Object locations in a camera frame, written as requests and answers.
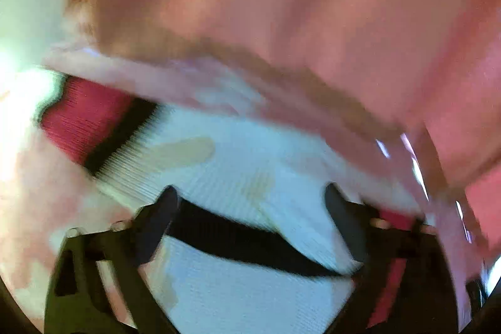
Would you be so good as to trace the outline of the white red black knit sweater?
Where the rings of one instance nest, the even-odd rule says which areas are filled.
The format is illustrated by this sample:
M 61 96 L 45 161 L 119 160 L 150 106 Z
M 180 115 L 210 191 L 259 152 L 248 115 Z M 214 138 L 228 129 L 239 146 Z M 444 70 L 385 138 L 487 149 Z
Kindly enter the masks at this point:
M 132 208 L 183 196 L 152 290 L 183 333 L 320 333 L 352 294 L 349 254 L 324 205 L 347 199 L 420 213 L 426 194 L 402 140 L 305 132 L 152 103 L 65 76 L 37 114 L 99 191 Z

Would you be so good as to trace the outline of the pink blanket with white bows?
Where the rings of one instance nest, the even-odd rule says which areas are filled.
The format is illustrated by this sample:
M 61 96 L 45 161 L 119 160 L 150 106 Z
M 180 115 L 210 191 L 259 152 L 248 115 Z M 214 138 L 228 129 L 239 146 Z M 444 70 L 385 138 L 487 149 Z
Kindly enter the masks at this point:
M 456 333 L 498 331 L 499 319 L 491 305 L 496 301 L 500 251 L 485 242 L 464 193 L 432 185 L 435 167 L 425 161 L 434 152 L 429 137 L 416 139 L 402 132 L 383 137 L 367 122 L 350 121 L 345 104 L 336 95 L 331 103 L 313 103 L 305 94 L 294 92 L 292 85 L 267 83 L 217 59 L 146 64 L 110 58 L 81 43 L 54 47 L 41 67 L 21 72 L 11 80 L 1 101 L 1 285 L 3 299 L 13 303 L 19 329 L 45 333 L 49 283 L 64 239 L 78 232 L 121 230 L 142 207 L 156 201 L 132 208 L 105 196 L 87 171 L 49 140 L 37 114 L 56 82 L 65 76 L 152 103 L 290 128 L 318 136 L 329 146 L 334 146 L 338 136 L 355 136 L 367 142 L 402 140 L 415 160 L 426 194 L 420 213 L 401 213 L 364 202 L 420 217 L 426 231 L 436 235 L 456 292 Z M 183 208 L 183 196 L 176 191 L 179 210 L 152 260 L 139 267 L 159 305 L 152 290 L 152 268 L 161 243 Z M 133 326 L 111 264 L 99 261 L 98 268 L 117 320 Z

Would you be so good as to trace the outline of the pink curtain with tan trim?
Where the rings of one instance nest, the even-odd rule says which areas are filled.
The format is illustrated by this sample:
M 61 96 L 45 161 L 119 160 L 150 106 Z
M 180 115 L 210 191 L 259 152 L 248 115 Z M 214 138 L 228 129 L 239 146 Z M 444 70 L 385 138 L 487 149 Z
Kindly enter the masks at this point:
M 500 166 L 500 0 L 67 0 L 102 54 L 213 56 L 374 129 L 424 124 L 452 187 Z

